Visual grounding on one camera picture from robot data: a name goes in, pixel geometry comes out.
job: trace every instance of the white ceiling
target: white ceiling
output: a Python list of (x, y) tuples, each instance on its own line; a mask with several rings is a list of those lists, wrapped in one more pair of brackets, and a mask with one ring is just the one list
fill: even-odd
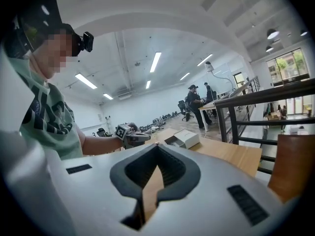
[[(57, 0), (61, 12), (84, 1), (88, 0)], [(269, 28), (281, 32), (281, 42), (274, 45), (275, 51), (303, 39), (299, 31), (305, 27), (286, 0), (176, 1), (202, 8), (209, 17), (220, 20), (241, 41), (252, 61), (266, 55), (265, 48), (271, 43), (266, 38)], [(96, 103), (105, 102), (108, 100), (102, 96), (103, 93), (117, 98), (128, 91), (135, 94), (176, 85), (187, 72), (191, 73), (190, 76), (198, 73), (196, 65), (202, 58), (213, 53), (214, 59), (224, 50), (228, 50), (226, 46), (187, 31), (161, 28), (120, 30), (96, 37), (93, 51), (81, 52), (80, 63), (68, 64), (52, 81), (66, 94)], [(162, 55), (156, 71), (150, 74), (155, 52), (162, 52)], [(74, 77), (78, 72), (98, 88), (92, 90), (78, 81)], [(151, 86), (145, 90), (148, 80), (151, 80)]]

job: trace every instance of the security camera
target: security camera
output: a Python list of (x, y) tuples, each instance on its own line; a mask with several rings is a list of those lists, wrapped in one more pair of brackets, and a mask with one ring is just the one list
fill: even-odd
[(206, 69), (208, 70), (208, 72), (211, 72), (211, 71), (214, 70), (213, 66), (211, 65), (211, 63), (210, 63), (209, 61), (207, 61), (207, 62), (205, 63), (205, 67), (206, 67)]

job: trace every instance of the wooden chair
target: wooden chair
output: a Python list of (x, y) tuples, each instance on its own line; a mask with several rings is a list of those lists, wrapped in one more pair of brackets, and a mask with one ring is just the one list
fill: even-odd
[(268, 187), (286, 202), (303, 193), (314, 166), (315, 135), (279, 135)]

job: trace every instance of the railing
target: railing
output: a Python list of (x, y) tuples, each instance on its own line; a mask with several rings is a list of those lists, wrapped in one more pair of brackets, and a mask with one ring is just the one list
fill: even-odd
[[(225, 118), (223, 115), (223, 108), (228, 108), (229, 116), (231, 119), (231, 130), (232, 130), (232, 142), (234, 144), (239, 144), (239, 141), (258, 143), (258, 144), (267, 144), (267, 145), (277, 145), (278, 142), (275, 140), (264, 140), (264, 139), (255, 139), (242, 137), (242, 133), (246, 126), (278, 126), (278, 125), (296, 125), (296, 124), (313, 124), (315, 123), (315, 118), (303, 118), (303, 119), (294, 119), (294, 120), (263, 120), (263, 121), (250, 121), (250, 115), (248, 120), (236, 120), (235, 107), (238, 106), (249, 106), (253, 104), (273, 102), (278, 100), (284, 100), (288, 98), (301, 97), (305, 95), (315, 94), (315, 79), (310, 79), (307, 81), (299, 81), (291, 84), (284, 85), (279, 88), (271, 88), (262, 91), (256, 91), (250, 94), (245, 94), (237, 96), (240, 91), (248, 87), (250, 83), (254, 83), (255, 87), (260, 88), (258, 78), (247, 82), (238, 90), (230, 94), (229, 98), (218, 100), (215, 105), (217, 108), (220, 132), (223, 142), (228, 142), (227, 132), (225, 126)], [(239, 132), (238, 126), (242, 126), (243, 129)], [(275, 158), (269, 156), (262, 156), (261, 159), (266, 161), (275, 161)], [(262, 172), (271, 174), (270, 170), (258, 168)]]
[[(217, 108), (220, 132), (221, 132), (221, 137), (222, 137), (223, 142), (231, 142), (231, 140), (228, 139), (228, 134), (233, 129), (232, 117), (235, 115), (235, 109), (233, 109), (232, 112), (229, 110), (229, 114), (227, 116), (224, 116), (224, 114), (223, 114), (223, 108), (224, 107), (219, 108), (218, 104), (225, 101), (226, 99), (230, 99), (231, 97), (239, 97), (239, 95), (253, 94), (254, 92), (257, 92), (259, 90), (260, 90), (260, 84), (259, 84), (258, 77), (256, 76), (255, 78), (251, 79), (250, 81), (248, 81), (246, 84), (244, 84), (240, 88), (238, 88), (235, 91), (233, 91), (232, 93), (230, 93), (230, 95), (225, 96), (224, 98), (221, 98), (220, 100), (218, 100), (215, 103), (216, 108)], [(254, 104), (247, 104), (243, 107), (243, 109), (241, 109), (241, 110), (238, 109), (238, 115), (241, 117), (242, 121), (247, 121), (247, 120), (249, 121), (250, 120), (250, 117), (251, 117), (251, 114), (252, 114), (254, 107), (255, 107)], [(231, 118), (231, 125), (228, 128), (226, 128), (225, 122), (229, 118)]]

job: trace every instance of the black metal railing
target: black metal railing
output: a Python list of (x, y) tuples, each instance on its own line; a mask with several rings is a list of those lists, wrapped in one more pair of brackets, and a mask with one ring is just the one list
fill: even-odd
[[(259, 80), (257, 77), (246, 83), (243, 87), (248, 87), (249, 83), (255, 83), (255, 86), (260, 88)], [(229, 116), (231, 119), (232, 130), (232, 142), (234, 144), (239, 144), (239, 141), (258, 143), (258, 144), (267, 144), (267, 145), (277, 145), (278, 141), (268, 140), (268, 139), (256, 139), (242, 137), (243, 131), (246, 126), (278, 126), (278, 125), (296, 125), (296, 124), (313, 124), (315, 123), (315, 118), (302, 118), (302, 119), (285, 119), (285, 120), (262, 120), (262, 121), (250, 121), (250, 116), (248, 120), (237, 120), (235, 114), (235, 107), (238, 106), (249, 106), (259, 103), (273, 102), (278, 100), (284, 100), (288, 98), (296, 98), (305, 95), (315, 94), (315, 79), (309, 79), (307, 81), (299, 81), (291, 84), (284, 85), (279, 88), (271, 88), (262, 91), (256, 91), (253, 93), (245, 94), (238, 96), (241, 90), (244, 88), (241, 87), (238, 90), (231, 93), (229, 98), (218, 100), (215, 102), (217, 108), (220, 132), (223, 142), (229, 142), (227, 139), (226, 126), (225, 126), (225, 117), (223, 115), (223, 109), (228, 108)], [(274, 162), (274, 157), (262, 156), (262, 160)], [(268, 169), (258, 168), (259, 171), (271, 174), (272, 171)]]

